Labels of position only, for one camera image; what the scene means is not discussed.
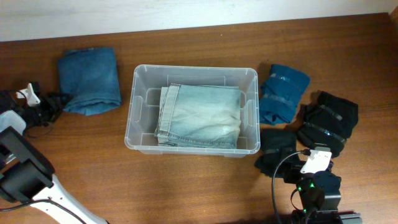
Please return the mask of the dark blue jeans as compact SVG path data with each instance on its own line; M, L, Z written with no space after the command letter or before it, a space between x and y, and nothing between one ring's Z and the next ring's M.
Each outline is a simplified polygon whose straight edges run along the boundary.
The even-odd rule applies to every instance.
M64 110L85 116L121 106L116 54L112 47L68 50L57 62L60 92L71 96Z

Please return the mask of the black taped clothing bundle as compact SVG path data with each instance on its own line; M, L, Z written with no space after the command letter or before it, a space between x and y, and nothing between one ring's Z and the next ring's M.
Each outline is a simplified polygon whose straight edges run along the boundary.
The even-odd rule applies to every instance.
M358 124L359 106L350 100L321 91L317 102L303 108L299 141L310 149L322 145L338 157Z

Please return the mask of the light blue jeans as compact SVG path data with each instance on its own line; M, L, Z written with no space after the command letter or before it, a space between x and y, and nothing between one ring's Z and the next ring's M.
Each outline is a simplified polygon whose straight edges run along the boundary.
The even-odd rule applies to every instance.
M241 125L236 86L182 85L161 88L154 135L159 146L236 149Z

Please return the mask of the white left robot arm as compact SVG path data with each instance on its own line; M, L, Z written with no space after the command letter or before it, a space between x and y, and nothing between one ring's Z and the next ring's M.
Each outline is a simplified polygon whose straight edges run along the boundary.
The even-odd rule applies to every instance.
M1 91L1 198L15 209L34 207L58 223L106 223L65 190L51 162L24 137L29 128L57 119L69 96L17 90L25 101L18 105L11 93Z

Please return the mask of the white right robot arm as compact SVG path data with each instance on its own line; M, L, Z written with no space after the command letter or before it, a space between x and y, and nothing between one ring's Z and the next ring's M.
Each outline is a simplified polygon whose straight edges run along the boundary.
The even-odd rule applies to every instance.
M302 208L295 208L289 223L363 224L359 213L339 212L341 177L333 174L331 153L304 149L285 158L284 182L294 184Z

